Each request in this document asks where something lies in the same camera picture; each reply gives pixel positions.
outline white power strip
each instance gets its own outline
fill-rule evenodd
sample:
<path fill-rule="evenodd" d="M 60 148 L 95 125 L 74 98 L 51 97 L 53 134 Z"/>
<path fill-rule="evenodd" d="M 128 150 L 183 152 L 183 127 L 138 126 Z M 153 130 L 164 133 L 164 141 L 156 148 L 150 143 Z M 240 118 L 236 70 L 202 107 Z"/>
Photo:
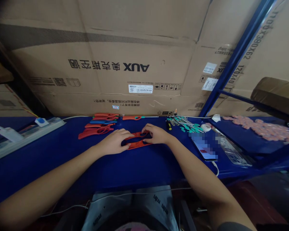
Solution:
<path fill-rule="evenodd" d="M 38 138 L 56 130 L 57 128 L 63 126 L 65 122 L 57 117 L 47 120 L 49 123 L 44 127 L 34 126 L 22 133 L 24 139 L 19 142 L 11 142 L 9 140 L 3 141 L 0 143 L 0 158 L 5 157 L 11 152 L 16 151 L 19 148 L 31 143 L 32 141 L 37 140 Z"/>

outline screwdriver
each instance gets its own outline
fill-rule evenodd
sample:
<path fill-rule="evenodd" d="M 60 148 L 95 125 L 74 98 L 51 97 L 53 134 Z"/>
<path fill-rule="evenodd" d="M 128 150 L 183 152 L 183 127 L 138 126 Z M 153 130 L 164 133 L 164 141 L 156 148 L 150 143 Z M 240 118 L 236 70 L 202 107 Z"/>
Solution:
<path fill-rule="evenodd" d="M 172 130 L 170 121 L 166 120 L 166 125 L 168 130 Z"/>
<path fill-rule="evenodd" d="M 122 120 L 140 120 L 143 118 L 156 118 L 158 116 L 123 116 Z"/>

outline forearm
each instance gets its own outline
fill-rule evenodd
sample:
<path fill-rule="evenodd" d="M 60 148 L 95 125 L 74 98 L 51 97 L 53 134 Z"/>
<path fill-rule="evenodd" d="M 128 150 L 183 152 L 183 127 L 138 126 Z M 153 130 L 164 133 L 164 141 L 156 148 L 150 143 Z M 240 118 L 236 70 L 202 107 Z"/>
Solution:
<path fill-rule="evenodd" d="M 19 230 L 39 218 L 101 157 L 93 146 L 0 203 L 0 226 Z"/>
<path fill-rule="evenodd" d="M 180 141 L 174 137 L 167 145 L 180 164 L 188 183 L 206 205 L 235 200 L 216 175 Z"/>

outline red plastic part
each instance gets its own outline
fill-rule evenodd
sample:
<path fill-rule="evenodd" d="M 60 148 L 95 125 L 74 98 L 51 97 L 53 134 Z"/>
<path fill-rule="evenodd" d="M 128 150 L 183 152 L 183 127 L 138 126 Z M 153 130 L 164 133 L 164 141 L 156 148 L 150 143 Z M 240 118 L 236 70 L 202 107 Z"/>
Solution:
<path fill-rule="evenodd" d="M 115 125 L 115 124 L 87 124 L 85 128 L 103 128 L 103 127 L 108 127 L 112 125 Z"/>
<path fill-rule="evenodd" d="M 93 120 L 115 120 L 119 117 L 94 116 Z"/>
<path fill-rule="evenodd" d="M 125 140 L 129 140 L 129 139 L 132 139 L 132 138 L 135 138 L 135 137 L 145 137 L 148 133 L 149 133 L 148 131 L 144 132 L 144 135 L 141 135 L 142 134 L 141 132 L 132 133 L 134 135 L 134 137 L 128 137 Z M 150 145 L 151 143 L 144 144 L 143 140 L 141 140 L 141 141 L 130 143 L 130 144 L 131 145 L 128 148 L 128 150 L 135 149 L 135 148 L 140 148 L 140 147 L 143 147 L 143 146 L 147 146 L 147 145 Z"/>
<path fill-rule="evenodd" d="M 83 133 L 80 133 L 78 135 L 78 139 L 83 139 L 85 137 L 91 136 L 91 135 L 102 135 L 109 131 L 113 131 L 113 128 L 104 127 L 104 128 L 86 128 Z"/>
<path fill-rule="evenodd" d="M 113 116 L 119 116 L 119 114 L 113 114 L 113 113 L 95 113 L 94 116 L 108 116 L 108 117 L 113 117 Z"/>
<path fill-rule="evenodd" d="M 123 116 L 122 120 L 140 120 L 141 116 Z"/>

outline white label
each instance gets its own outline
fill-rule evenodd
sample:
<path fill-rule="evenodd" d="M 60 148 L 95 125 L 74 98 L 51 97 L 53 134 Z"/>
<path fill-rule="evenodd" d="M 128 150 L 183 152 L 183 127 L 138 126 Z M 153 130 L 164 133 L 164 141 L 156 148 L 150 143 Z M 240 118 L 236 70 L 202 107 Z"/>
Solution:
<path fill-rule="evenodd" d="M 213 64 L 213 63 L 206 63 L 206 67 L 203 70 L 204 73 L 208 73 L 208 74 L 213 74 L 215 68 L 216 68 L 217 64 Z"/>
<path fill-rule="evenodd" d="M 213 91 L 218 79 L 207 78 L 205 84 L 203 85 L 203 90 Z"/>
<path fill-rule="evenodd" d="M 129 93 L 153 93 L 153 85 L 128 85 Z"/>

